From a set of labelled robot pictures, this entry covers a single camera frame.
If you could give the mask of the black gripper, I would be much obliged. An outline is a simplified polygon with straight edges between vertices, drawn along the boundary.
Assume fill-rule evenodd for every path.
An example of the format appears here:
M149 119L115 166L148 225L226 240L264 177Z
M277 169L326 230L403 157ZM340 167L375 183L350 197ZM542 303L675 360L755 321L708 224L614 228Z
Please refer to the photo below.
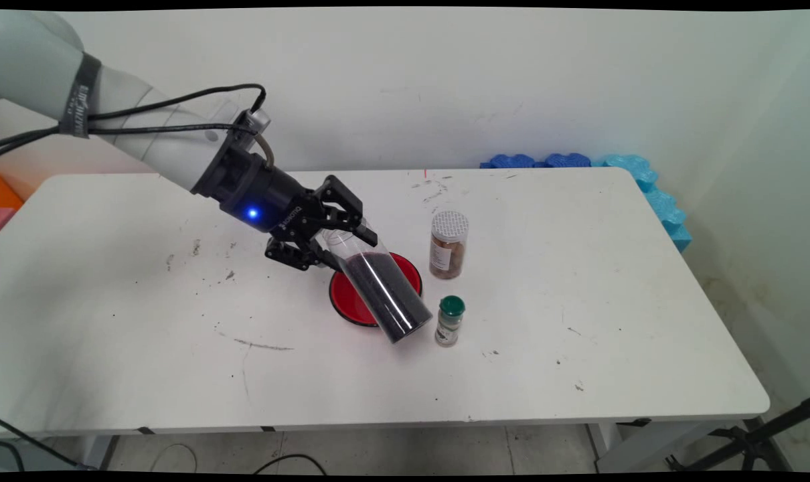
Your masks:
M316 190L307 189L237 141L224 141L191 194L215 200L224 213L270 234L267 259L301 271L310 266L340 271L331 251L310 239L309 228L349 232L378 246L377 233L364 223L362 201L339 178L329 175Z

